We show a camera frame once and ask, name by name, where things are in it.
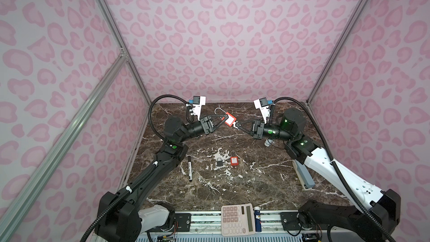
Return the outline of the red padlock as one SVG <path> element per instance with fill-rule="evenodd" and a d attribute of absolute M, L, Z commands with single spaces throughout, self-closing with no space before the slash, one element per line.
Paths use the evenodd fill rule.
<path fill-rule="evenodd" d="M 239 166 L 239 157 L 235 151 L 231 153 L 230 165 L 231 166 Z"/>
<path fill-rule="evenodd" d="M 236 127 L 236 121 L 237 121 L 236 117 L 234 117 L 229 112 L 225 112 L 221 108 L 216 108 L 215 109 L 215 114 L 218 115 L 218 112 L 220 112 L 220 114 L 222 114 L 222 120 L 224 121 L 224 123 L 226 125 L 228 125 L 229 127 Z"/>

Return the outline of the small grey padlock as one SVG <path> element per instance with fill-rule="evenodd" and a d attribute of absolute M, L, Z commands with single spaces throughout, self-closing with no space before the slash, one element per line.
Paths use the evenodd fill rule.
<path fill-rule="evenodd" d="M 222 158 L 217 158 L 217 160 L 216 160 L 216 166 L 218 168 L 223 167 L 224 166 L 224 160 Z"/>

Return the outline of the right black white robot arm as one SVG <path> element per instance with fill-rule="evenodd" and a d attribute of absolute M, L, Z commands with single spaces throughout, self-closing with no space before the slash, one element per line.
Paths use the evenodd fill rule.
<path fill-rule="evenodd" d="M 278 124 L 268 119 L 248 121 L 250 129 L 236 127 L 255 140 L 279 140 L 291 159 L 324 177 L 350 201 L 350 206 L 335 206 L 309 200 L 299 208 L 304 224 L 323 224 L 330 232 L 340 227 L 356 233 L 365 242 L 392 242 L 400 223 L 401 197 L 392 189 L 382 190 L 349 170 L 314 139 L 304 134 L 307 120 L 296 108 L 287 109 Z"/>

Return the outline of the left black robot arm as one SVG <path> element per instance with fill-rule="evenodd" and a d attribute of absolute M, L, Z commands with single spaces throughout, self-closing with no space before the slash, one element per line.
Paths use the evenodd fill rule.
<path fill-rule="evenodd" d="M 91 232 L 108 242 L 134 242 L 143 231 L 164 226 L 172 220 L 174 209 L 168 205 L 155 205 L 143 216 L 140 208 L 156 186 L 185 158 L 189 148 L 184 141 L 208 135 L 217 130 L 228 115 L 222 115 L 215 124 L 215 115 L 202 117 L 194 123 L 184 123 L 170 116 L 164 126 L 164 138 L 150 165 L 132 182 L 117 193 L 107 192 L 99 203 L 96 220 L 82 237 L 86 241 Z"/>

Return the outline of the light blue grey case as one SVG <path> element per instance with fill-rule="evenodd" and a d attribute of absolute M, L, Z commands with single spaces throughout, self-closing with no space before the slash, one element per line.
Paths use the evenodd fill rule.
<path fill-rule="evenodd" d="M 269 138 L 268 138 L 268 139 L 266 139 L 266 141 L 265 141 L 265 144 L 264 144 L 264 145 L 265 145 L 266 147 L 270 147 L 270 146 L 272 145 L 272 143 L 273 143 L 273 141 L 272 141 L 271 139 L 269 139 Z"/>

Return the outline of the black marker pen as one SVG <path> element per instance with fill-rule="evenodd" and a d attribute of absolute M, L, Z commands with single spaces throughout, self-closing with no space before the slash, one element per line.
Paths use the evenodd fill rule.
<path fill-rule="evenodd" d="M 191 156 L 188 155 L 187 159 L 188 159 L 188 176 L 189 176 L 189 181 L 192 182 L 193 181 L 193 169 L 192 169 Z"/>

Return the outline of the blue grey stapler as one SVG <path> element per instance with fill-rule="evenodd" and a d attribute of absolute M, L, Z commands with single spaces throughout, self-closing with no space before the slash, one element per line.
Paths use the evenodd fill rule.
<path fill-rule="evenodd" d="M 315 182 L 306 166 L 304 166 L 297 160 L 294 160 L 293 168 L 298 176 L 300 185 L 303 190 L 311 190 L 313 187 L 315 187 Z"/>

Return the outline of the blue white glue stick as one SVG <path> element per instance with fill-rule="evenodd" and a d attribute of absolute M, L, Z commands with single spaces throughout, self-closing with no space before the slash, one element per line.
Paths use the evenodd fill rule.
<path fill-rule="evenodd" d="M 255 216 L 255 232 L 261 233 L 262 232 L 262 221 L 261 221 L 260 207 L 258 207 L 258 206 L 254 207 L 254 216 Z"/>

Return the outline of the pink white calculator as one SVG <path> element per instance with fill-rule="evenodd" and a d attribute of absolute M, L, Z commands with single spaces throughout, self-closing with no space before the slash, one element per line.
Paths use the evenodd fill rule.
<path fill-rule="evenodd" d="M 248 236 L 255 233 L 255 216 L 252 204 L 222 206 L 222 236 Z"/>

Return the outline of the aluminium front rail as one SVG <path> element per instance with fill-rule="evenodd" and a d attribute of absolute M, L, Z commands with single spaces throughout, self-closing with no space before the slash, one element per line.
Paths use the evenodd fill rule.
<path fill-rule="evenodd" d="M 354 232 L 305 221 L 295 210 L 179 211 L 172 227 L 142 232 L 139 242 L 360 242 Z"/>

